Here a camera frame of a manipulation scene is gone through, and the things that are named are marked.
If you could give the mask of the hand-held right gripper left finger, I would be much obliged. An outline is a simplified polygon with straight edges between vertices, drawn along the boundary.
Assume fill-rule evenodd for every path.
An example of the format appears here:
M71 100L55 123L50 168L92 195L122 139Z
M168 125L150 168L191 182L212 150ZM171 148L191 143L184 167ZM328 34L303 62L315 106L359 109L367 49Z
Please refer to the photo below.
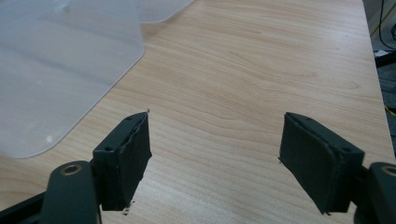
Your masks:
M130 205L152 156L149 113L123 119L92 155L98 203L104 211L122 211Z

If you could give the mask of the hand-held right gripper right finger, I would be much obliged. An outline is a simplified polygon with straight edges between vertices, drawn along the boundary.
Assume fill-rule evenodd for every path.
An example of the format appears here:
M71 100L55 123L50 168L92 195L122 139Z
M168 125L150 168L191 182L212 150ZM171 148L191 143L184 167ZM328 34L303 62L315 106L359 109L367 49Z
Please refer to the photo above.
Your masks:
M314 119L285 114L279 160L322 214L348 209L363 158L361 149Z

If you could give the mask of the translucent white plastic mat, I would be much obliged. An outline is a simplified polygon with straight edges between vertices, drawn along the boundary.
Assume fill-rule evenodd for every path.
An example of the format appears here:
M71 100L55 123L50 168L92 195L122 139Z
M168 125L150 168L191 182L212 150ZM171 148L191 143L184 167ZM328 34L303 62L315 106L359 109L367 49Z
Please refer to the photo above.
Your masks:
M135 0L142 23L166 21L188 6L193 0Z
M0 0L0 155L55 146L144 51L134 0Z

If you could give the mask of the black metal stand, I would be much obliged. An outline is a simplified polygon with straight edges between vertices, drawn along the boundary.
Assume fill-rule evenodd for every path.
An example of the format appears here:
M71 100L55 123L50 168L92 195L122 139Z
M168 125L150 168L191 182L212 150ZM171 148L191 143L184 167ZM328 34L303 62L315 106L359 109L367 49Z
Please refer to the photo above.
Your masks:
M375 53L375 65L376 67L383 67L396 63L396 50L394 51L384 51L378 50Z

